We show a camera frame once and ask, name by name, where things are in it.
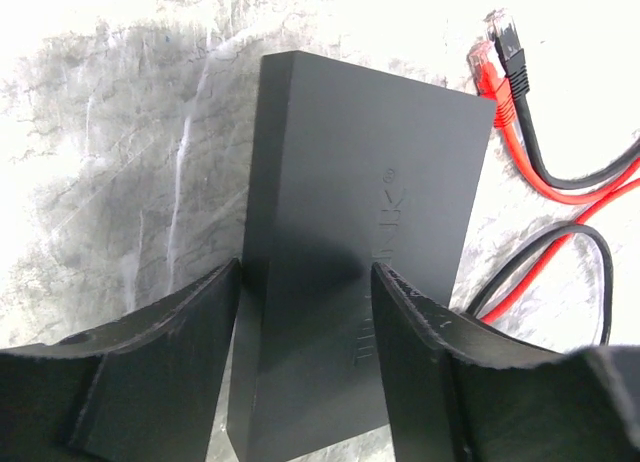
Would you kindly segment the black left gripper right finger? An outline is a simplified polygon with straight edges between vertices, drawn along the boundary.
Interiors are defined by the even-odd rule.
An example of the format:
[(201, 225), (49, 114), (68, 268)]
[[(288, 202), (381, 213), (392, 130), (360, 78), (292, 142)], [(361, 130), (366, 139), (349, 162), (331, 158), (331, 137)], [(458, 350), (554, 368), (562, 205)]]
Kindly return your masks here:
[(372, 311), (399, 461), (635, 461), (639, 350), (567, 354), (500, 333), (371, 270)]

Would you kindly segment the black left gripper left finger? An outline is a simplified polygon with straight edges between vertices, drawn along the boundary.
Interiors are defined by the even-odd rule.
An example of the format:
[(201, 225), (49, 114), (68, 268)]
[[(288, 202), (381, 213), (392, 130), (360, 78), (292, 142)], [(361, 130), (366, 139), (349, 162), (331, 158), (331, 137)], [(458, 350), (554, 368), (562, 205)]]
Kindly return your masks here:
[(53, 345), (1, 353), (5, 461), (202, 461), (241, 266)]

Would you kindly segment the black network switch box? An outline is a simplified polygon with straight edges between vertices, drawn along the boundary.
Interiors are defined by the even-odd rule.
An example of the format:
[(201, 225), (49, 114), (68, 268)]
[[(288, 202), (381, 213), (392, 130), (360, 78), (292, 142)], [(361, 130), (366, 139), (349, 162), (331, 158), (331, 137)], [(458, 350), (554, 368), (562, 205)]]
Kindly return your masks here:
[(450, 301), (495, 113), (311, 53), (262, 58), (227, 416), (240, 460), (386, 424), (371, 267)]

